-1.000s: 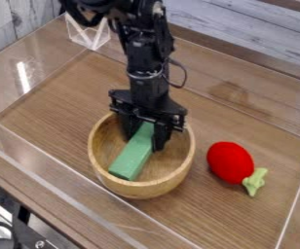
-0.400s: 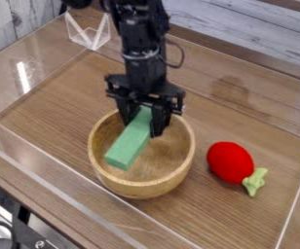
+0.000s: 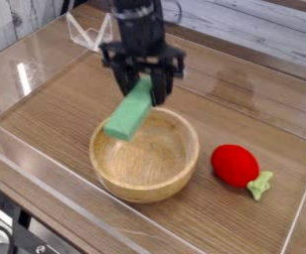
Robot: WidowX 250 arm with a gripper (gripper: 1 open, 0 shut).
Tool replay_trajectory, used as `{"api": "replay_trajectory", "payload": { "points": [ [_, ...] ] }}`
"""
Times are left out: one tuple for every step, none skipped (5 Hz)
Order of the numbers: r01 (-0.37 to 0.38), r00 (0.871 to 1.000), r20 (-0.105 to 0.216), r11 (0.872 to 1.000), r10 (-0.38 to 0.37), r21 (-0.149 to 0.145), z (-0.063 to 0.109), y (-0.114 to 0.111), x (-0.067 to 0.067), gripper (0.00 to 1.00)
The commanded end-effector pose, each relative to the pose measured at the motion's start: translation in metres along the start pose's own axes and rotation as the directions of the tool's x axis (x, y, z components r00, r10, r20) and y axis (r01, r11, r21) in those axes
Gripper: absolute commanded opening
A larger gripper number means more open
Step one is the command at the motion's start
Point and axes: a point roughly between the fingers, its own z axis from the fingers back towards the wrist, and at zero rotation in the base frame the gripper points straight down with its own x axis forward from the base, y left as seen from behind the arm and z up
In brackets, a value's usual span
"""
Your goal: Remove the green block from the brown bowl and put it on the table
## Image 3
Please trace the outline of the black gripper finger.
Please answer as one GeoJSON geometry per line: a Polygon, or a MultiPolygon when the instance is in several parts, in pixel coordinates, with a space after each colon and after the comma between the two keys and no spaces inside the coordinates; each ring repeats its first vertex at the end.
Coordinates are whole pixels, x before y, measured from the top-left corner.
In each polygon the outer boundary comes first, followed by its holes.
{"type": "Polygon", "coordinates": [[[151,79],[151,103],[158,106],[165,103],[173,90],[174,68],[166,64],[150,72],[151,79]]]}
{"type": "Polygon", "coordinates": [[[120,93],[122,95],[126,95],[139,79],[138,70],[130,65],[120,64],[115,64],[111,67],[111,70],[120,93]]]}

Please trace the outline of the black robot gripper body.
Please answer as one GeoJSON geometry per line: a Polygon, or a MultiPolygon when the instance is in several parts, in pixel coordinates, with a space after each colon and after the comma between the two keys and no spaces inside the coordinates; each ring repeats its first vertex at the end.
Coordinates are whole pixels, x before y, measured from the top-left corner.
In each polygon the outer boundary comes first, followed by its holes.
{"type": "Polygon", "coordinates": [[[170,77],[182,78],[186,53],[166,43],[162,15],[123,17],[116,13],[114,17],[119,39],[99,45],[103,65],[119,74],[158,69],[170,77]]]}

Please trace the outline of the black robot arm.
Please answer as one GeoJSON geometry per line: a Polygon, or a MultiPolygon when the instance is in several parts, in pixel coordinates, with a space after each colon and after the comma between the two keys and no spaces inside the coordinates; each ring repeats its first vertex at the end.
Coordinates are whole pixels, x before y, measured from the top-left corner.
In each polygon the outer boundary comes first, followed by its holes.
{"type": "Polygon", "coordinates": [[[119,90],[126,95],[147,73],[154,106],[165,103],[173,91],[173,79],[183,77],[186,53],[165,41],[160,0],[111,0],[119,40],[102,43],[102,64],[112,71],[119,90]]]}

